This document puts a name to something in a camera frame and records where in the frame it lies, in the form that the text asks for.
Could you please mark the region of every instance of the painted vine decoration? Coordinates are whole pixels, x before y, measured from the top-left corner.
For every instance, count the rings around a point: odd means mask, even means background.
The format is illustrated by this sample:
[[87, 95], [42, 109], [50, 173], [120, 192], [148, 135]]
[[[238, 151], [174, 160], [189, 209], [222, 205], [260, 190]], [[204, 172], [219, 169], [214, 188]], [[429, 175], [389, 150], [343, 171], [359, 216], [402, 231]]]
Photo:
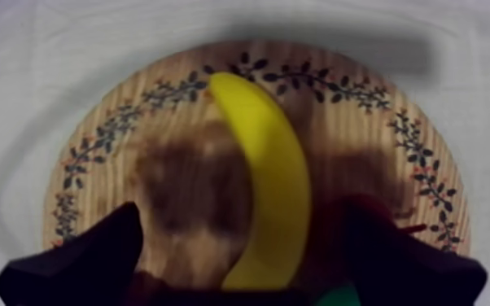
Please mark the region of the painted vine decoration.
[[207, 88], [206, 81], [198, 80], [198, 72], [190, 72], [186, 80], [180, 81], [178, 85], [171, 84], [170, 81], [157, 81], [153, 90], [142, 94], [143, 101], [152, 108], [162, 107], [164, 103], [179, 103], [188, 99], [195, 102], [198, 99], [198, 91]]
[[437, 241], [443, 242], [442, 251], [455, 251], [456, 244], [461, 241], [454, 234], [456, 224], [448, 221], [448, 214], [453, 212], [452, 197], [457, 193], [456, 189], [448, 188], [445, 180], [437, 177], [440, 168], [440, 160], [433, 158], [433, 151], [426, 148], [420, 142], [420, 120], [411, 122], [406, 109], [396, 113], [396, 119], [390, 121], [387, 126], [393, 128], [395, 134], [400, 135], [400, 141], [396, 146], [405, 149], [407, 160], [413, 163], [413, 179], [419, 181], [421, 189], [418, 196], [426, 196], [432, 201], [435, 208], [439, 208], [439, 223], [431, 225], [430, 231], [439, 233]]
[[140, 115], [142, 115], [142, 110], [139, 106], [120, 106], [115, 115], [97, 127], [94, 137], [84, 136], [80, 146], [72, 146], [69, 149], [70, 158], [63, 162], [66, 173], [63, 189], [67, 190], [72, 186], [82, 189], [84, 182], [81, 175], [87, 173], [85, 165], [88, 163], [103, 164], [106, 160], [104, 155], [112, 152], [116, 137], [134, 130], [133, 123]]
[[[239, 64], [228, 64], [228, 69], [249, 81], [256, 81], [255, 71], [261, 70], [269, 65], [267, 59], [258, 59], [251, 63], [250, 56], [243, 52]], [[204, 66], [206, 73], [214, 73], [215, 70], [210, 66]], [[339, 103], [343, 100], [350, 101], [352, 98], [359, 102], [358, 107], [364, 108], [367, 113], [372, 112], [372, 108], [389, 109], [387, 100], [387, 89], [375, 86], [369, 88], [370, 79], [364, 78], [360, 82], [352, 82], [349, 76], [342, 76], [339, 82], [335, 81], [330, 74], [330, 68], [315, 69], [311, 62], [306, 60], [301, 65], [284, 64], [280, 67], [280, 72], [267, 72], [262, 76], [264, 81], [279, 85], [276, 95], [283, 95], [289, 89], [299, 90], [300, 87], [309, 87], [315, 94], [315, 99], [319, 103], [327, 100], [324, 91], [330, 91], [330, 102]]]
[[78, 218], [78, 210], [73, 195], [61, 193], [55, 196], [57, 198], [57, 206], [51, 213], [57, 220], [55, 233], [60, 237], [59, 240], [53, 242], [55, 247], [72, 240], [77, 236], [76, 220]]
[[[243, 52], [237, 63], [228, 63], [227, 71], [249, 81], [259, 79], [277, 83], [273, 94], [280, 96], [289, 90], [309, 88], [319, 103], [342, 101], [358, 101], [358, 107], [364, 108], [367, 114], [373, 109], [388, 110], [390, 102], [387, 99], [385, 87], [373, 86], [368, 77], [360, 82], [351, 81], [349, 76], [342, 76], [336, 81], [330, 68], [313, 68], [310, 61], [305, 60], [300, 65], [283, 64], [276, 72], [262, 72], [269, 66], [267, 59], [252, 60], [247, 52]], [[216, 71], [209, 65], [203, 66], [206, 75]], [[197, 71], [192, 71], [184, 80], [172, 83], [159, 80], [152, 90], [142, 94], [142, 103], [137, 106], [130, 105], [130, 101], [124, 106], [119, 106], [113, 113], [108, 114], [104, 123], [99, 125], [94, 136], [84, 136], [79, 146], [69, 149], [70, 158], [63, 162], [65, 178], [63, 180], [63, 192], [56, 195], [56, 209], [53, 216], [57, 223], [55, 234], [58, 239], [53, 242], [59, 246], [77, 236], [76, 221], [79, 215], [75, 195], [72, 187], [78, 190], [84, 188], [83, 175], [87, 174], [87, 166], [91, 164], [103, 164], [113, 152], [116, 142], [127, 133], [133, 132], [140, 118], [147, 113], [155, 112], [155, 109], [172, 105], [175, 107], [180, 102], [196, 102], [202, 90], [207, 88], [207, 82], [202, 81]], [[433, 152], [423, 146], [419, 140], [419, 121], [410, 122], [406, 110], [396, 114], [396, 119], [389, 123], [395, 133], [401, 136], [396, 146], [403, 147], [409, 154], [408, 161], [419, 165], [413, 174], [413, 178], [422, 184], [419, 192], [421, 196], [433, 198], [435, 207], [442, 207], [439, 214], [439, 224], [431, 225], [430, 230], [440, 233], [438, 240], [444, 241], [443, 251], [453, 251], [460, 238], [453, 234], [456, 226], [448, 222], [447, 213], [453, 211], [453, 205], [448, 200], [456, 194], [456, 190], [447, 189], [442, 181], [437, 180], [436, 171], [440, 166], [438, 160], [434, 160], [431, 166], [427, 166]]]

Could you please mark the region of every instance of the leaf pattern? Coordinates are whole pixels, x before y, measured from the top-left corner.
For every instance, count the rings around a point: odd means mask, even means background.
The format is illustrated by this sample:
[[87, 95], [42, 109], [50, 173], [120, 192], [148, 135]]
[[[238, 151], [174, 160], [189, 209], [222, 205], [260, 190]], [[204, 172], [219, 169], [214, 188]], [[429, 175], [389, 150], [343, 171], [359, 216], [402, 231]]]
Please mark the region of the leaf pattern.
[[431, 232], [440, 233], [437, 240], [443, 242], [441, 250], [455, 251], [456, 243], [461, 239], [455, 236], [452, 228], [454, 223], [448, 222], [448, 214], [452, 213], [454, 208], [451, 197], [457, 193], [456, 189], [447, 189], [445, 181], [439, 181], [438, 170], [440, 160], [432, 160], [433, 151], [425, 148], [425, 145], [420, 141], [420, 120], [414, 122], [407, 115], [406, 109], [401, 109], [396, 113], [396, 118], [391, 120], [387, 126], [393, 129], [396, 135], [400, 136], [396, 146], [402, 147], [408, 155], [408, 162], [415, 164], [412, 178], [420, 183], [421, 189], [418, 192], [419, 196], [426, 196], [432, 201], [433, 207], [439, 208], [439, 224], [429, 227]]

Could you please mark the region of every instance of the wooden plate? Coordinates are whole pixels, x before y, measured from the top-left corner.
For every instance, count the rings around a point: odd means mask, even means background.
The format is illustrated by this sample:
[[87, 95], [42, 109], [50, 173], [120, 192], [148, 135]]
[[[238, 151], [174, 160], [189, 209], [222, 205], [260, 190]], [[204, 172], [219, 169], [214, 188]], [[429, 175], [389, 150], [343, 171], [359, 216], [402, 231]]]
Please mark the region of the wooden plate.
[[313, 227], [297, 282], [330, 278], [322, 265], [334, 261], [323, 258], [333, 202], [356, 192], [383, 199], [399, 226], [427, 224], [418, 239], [468, 254], [462, 182], [420, 109], [392, 83], [342, 55], [258, 41], [169, 56], [108, 93], [78, 125], [55, 166], [45, 248], [133, 200], [145, 232], [140, 269], [174, 286], [220, 284], [247, 239], [251, 187], [243, 156], [206, 90], [216, 71], [239, 74], [270, 92], [308, 156]]

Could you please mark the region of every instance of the round wooden plate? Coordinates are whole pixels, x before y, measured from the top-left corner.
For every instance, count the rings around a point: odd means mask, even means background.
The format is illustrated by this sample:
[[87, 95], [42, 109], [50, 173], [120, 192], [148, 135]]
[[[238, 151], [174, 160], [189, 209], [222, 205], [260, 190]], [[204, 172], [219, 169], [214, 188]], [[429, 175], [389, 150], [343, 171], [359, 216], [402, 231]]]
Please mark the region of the round wooden plate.
[[[416, 238], [468, 254], [462, 182], [420, 109], [392, 83], [342, 55], [259, 41], [169, 56], [107, 94], [55, 166], [45, 248], [132, 200], [145, 233], [140, 269], [174, 286], [220, 284], [247, 240], [251, 187], [244, 158], [207, 91], [209, 74], [218, 71], [265, 88], [299, 135], [313, 186], [305, 262], [332, 260], [320, 258], [334, 202], [357, 192], [382, 199], [399, 226], [428, 225]], [[315, 268], [304, 264], [302, 270], [299, 278], [306, 279]]]

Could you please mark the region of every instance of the white tablecloth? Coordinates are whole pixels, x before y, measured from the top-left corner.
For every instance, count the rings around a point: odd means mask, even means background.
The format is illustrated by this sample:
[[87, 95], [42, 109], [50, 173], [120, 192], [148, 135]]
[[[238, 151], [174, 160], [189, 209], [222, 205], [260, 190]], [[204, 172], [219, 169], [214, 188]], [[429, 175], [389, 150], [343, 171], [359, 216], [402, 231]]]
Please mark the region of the white tablecloth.
[[339, 50], [417, 101], [461, 169], [490, 305], [486, 0], [0, 0], [0, 268], [40, 249], [59, 150], [111, 87], [175, 51], [247, 37]]

